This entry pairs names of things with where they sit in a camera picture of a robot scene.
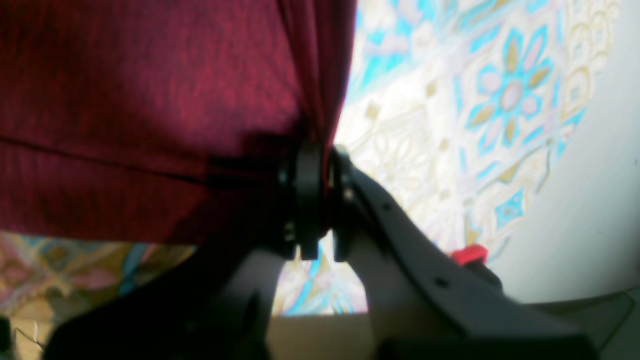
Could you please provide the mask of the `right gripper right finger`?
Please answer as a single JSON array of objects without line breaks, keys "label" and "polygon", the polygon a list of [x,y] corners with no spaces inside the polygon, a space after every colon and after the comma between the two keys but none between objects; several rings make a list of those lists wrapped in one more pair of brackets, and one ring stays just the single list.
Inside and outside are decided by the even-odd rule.
[{"label": "right gripper right finger", "polygon": [[510,300],[445,255],[336,146],[334,259],[365,287],[379,360],[597,360],[582,330]]}]

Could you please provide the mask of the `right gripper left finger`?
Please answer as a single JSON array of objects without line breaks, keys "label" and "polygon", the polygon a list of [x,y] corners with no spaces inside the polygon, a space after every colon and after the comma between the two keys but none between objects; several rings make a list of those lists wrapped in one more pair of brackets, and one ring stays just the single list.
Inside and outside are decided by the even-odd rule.
[{"label": "right gripper left finger", "polygon": [[266,343],[285,263],[319,257],[323,155],[302,144],[279,169],[274,202],[242,215],[231,239],[209,240],[192,257],[130,294],[61,325],[45,360],[269,360]]}]

